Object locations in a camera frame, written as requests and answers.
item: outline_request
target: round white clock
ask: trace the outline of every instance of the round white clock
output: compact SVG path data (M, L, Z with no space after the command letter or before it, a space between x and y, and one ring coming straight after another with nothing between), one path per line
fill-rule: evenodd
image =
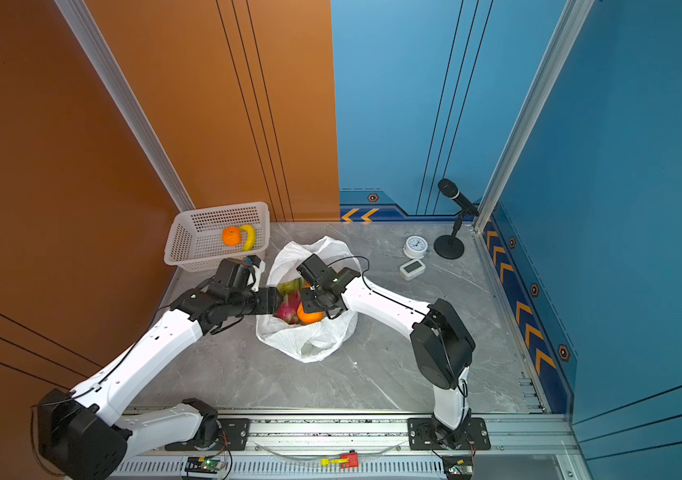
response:
M426 243L422 236L413 235L404 241L404 248L402 250L407 258L423 258L426 255L428 246L429 244Z

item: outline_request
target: blue wall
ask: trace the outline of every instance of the blue wall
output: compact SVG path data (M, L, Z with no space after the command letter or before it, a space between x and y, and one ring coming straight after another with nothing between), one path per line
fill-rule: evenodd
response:
M682 478L682 444L655 448L682 442L682 2L595 2L501 208L576 355L595 478Z
M479 199L563 6L333 0L341 189L382 190L408 214L454 214L452 202L436 205L447 168Z

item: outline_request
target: orange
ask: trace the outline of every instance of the orange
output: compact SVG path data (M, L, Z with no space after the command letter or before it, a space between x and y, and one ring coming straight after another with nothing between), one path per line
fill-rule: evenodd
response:
M228 246L239 245L242 241L242 232L236 226L230 226L229 228L223 229L223 234L221 235L223 243Z
M325 318L324 312L306 313L303 311L303 303L298 304L298 319L305 324L316 323Z

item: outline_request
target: plastic basket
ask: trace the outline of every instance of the plastic basket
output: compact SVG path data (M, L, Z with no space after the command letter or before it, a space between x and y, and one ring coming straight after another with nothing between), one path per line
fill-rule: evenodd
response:
M249 224L256 231L256 244L242 251L247 234L239 245L227 246L221 234L228 226ZM165 244L165 263L187 272L218 267L224 258L245 258L266 250L269 245L269 206L263 202L212 206L176 215Z

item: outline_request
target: black round base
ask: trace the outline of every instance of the black round base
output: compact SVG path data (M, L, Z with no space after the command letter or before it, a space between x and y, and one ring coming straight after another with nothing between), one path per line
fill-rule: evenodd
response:
M458 238L453 238L451 243L450 235L443 235L434 242L434 251L437 255L448 260L455 260L464 254L464 243Z

